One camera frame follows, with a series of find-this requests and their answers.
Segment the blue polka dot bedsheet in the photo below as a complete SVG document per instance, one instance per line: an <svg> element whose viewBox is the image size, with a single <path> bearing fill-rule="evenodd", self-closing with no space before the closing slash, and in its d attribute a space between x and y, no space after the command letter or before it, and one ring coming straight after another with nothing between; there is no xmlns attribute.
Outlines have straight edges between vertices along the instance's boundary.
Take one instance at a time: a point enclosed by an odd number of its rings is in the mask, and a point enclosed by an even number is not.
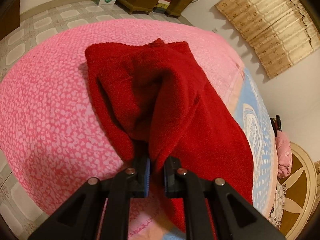
<svg viewBox="0 0 320 240"><path fill-rule="evenodd" d="M277 184L274 131L259 90L247 69L244 70L244 82L233 118L243 129L253 155L253 207L268 219Z"/></svg>

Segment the dark item behind pillow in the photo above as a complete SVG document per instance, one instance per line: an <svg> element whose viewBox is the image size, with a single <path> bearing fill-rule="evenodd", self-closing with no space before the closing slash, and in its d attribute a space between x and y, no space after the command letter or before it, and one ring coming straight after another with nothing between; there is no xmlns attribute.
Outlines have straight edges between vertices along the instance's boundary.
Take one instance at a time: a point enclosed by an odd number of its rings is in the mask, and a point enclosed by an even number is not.
<svg viewBox="0 0 320 240"><path fill-rule="evenodd" d="M270 118L271 125L274 131L275 137L277 137L278 131L282 131L281 129L281 119L279 115L276 115L274 118Z"/></svg>

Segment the pink quilted pillow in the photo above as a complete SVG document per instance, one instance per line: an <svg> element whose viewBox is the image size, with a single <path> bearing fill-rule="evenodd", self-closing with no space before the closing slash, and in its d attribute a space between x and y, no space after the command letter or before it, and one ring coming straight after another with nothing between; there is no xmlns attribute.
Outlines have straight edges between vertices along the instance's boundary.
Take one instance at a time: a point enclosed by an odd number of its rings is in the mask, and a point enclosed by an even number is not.
<svg viewBox="0 0 320 240"><path fill-rule="evenodd" d="M278 178L283 179L290 175L293 162L290 140L285 132L277 131L276 150L278 156Z"/></svg>

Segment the stack of colourful books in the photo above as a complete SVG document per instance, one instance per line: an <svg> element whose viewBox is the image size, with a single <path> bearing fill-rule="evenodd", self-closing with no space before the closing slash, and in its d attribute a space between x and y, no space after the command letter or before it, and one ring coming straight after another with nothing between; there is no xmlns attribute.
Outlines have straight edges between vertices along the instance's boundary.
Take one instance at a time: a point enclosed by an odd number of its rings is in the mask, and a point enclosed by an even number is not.
<svg viewBox="0 0 320 240"><path fill-rule="evenodd" d="M153 12L157 12L161 14L165 13L170 3L171 3L171 0L158 0L157 4L153 8Z"/></svg>

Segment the pink patterned blanket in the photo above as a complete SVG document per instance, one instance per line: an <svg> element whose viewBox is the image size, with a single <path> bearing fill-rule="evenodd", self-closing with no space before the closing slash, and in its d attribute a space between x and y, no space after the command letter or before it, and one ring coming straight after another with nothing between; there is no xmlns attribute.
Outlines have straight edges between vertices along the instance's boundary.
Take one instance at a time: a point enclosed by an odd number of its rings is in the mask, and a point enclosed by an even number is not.
<svg viewBox="0 0 320 240"><path fill-rule="evenodd" d="M25 53L1 82L1 215L18 239L29 235L90 177L123 167L95 116L85 50L117 42L185 41L230 111L244 63L219 35L184 24L108 20L54 34Z"/></svg>

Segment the beige patterned curtain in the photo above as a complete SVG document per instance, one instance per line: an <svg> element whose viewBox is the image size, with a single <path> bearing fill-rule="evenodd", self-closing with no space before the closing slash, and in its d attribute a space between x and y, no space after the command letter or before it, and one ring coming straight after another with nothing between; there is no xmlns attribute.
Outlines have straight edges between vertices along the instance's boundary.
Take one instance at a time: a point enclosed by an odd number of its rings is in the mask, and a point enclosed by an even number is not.
<svg viewBox="0 0 320 240"><path fill-rule="evenodd" d="M253 48L270 79L319 49L319 32L299 0L221 0L215 6Z"/></svg>

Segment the cream brown headboard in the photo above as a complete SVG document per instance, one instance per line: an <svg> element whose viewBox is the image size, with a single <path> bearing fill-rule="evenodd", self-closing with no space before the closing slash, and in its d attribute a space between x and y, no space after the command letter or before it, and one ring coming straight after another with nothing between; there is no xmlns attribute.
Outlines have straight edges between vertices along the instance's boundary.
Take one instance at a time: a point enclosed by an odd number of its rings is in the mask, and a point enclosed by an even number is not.
<svg viewBox="0 0 320 240"><path fill-rule="evenodd" d="M317 192L316 168L307 152L294 142L291 174L280 180L286 188L280 232L286 239L296 239L311 216Z"/></svg>

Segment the red knitted sweater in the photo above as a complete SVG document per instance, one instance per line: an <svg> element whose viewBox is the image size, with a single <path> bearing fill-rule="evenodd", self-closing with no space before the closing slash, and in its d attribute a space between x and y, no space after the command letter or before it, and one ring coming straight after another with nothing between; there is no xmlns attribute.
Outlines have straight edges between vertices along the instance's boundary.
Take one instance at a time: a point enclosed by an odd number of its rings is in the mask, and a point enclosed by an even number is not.
<svg viewBox="0 0 320 240"><path fill-rule="evenodd" d="M85 57L92 106L110 144L129 163L136 142L147 143L155 174L151 192L179 229L185 228L183 203L168 199L160 182L169 156L200 178L225 179L252 201L248 140L186 42L99 43Z"/></svg>

